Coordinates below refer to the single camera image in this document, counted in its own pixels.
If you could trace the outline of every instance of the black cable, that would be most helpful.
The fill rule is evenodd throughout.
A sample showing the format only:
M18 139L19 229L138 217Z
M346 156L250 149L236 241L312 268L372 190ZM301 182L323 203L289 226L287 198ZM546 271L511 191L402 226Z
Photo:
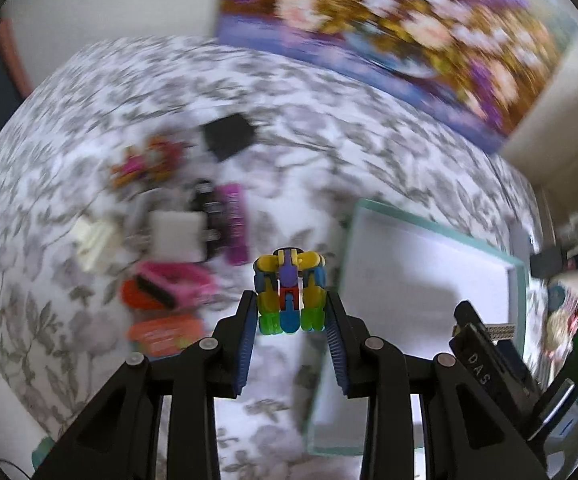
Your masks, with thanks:
M15 467L19 472L21 472L24 476L26 476L29 480L31 480L31 477L27 473L25 473L20 466L17 466L13 462L9 462L9 460L5 460L4 458L0 458L0 462L2 462L3 464L8 464L11 467Z

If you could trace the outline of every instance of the bed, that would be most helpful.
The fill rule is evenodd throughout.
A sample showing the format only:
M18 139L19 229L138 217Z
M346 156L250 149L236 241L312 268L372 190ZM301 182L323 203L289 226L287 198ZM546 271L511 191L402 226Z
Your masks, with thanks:
M362 197L503 250L507 222L517 219L540 245L536 202L521 174L366 84L200 38L94 44L37 88L0 133L0 372L53 438L130 352L131 314L117 287L137 255L123 250L104 275L87 274L69 229L85 212L126 213L135 190L108 185L124 146L235 111L255 124L258 142L222 164L189 158L168 186L199 176L243 184L252 258L280 246L315 249L335 280ZM252 288L249 266L218 258L211 268L220 292L202 310L209 330ZM524 359L532 370L545 300L544 286L531 280ZM358 458L304 452L324 345L320 334L256 340L243 395L216 402L223 478L357 478Z

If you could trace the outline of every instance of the pink object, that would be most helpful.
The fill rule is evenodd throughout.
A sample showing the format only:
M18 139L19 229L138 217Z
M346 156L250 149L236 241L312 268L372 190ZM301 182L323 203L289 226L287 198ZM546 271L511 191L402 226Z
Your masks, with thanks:
M246 245L245 203L242 186L232 182L219 186L217 191L227 209L227 222L229 223L227 261L234 266L246 264L249 261L249 254Z
M140 262L138 286L169 308L195 308L218 291L213 276L195 264Z
M133 173L133 171L144 171L144 158L141 155L131 155L122 165L122 173Z

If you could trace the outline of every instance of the yellow toy piece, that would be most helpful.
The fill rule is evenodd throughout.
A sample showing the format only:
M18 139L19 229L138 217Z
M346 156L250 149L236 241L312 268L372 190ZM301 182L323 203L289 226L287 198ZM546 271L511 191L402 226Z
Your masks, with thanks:
M302 303L304 308L324 308L326 290L316 285L316 277L309 276L309 285L302 289Z
M298 266L299 271L304 269L310 269L311 267L317 267L322 260L322 265L324 266L325 260L316 251L307 251L306 253L298 254Z
M264 279L266 290L258 292L258 312L260 314L271 314L273 312L280 312L280 298L276 290L273 290L271 280Z
M278 256L272 254L263 254L256 260L256 264L262 272L278 272L278 267L282 265Z

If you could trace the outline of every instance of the floral painting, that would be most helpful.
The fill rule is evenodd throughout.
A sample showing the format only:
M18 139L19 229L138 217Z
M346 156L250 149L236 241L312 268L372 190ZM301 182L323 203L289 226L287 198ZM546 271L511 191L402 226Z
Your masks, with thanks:
M553 0L223 0L223 43L295 57L401 98L494 152L577 31Z

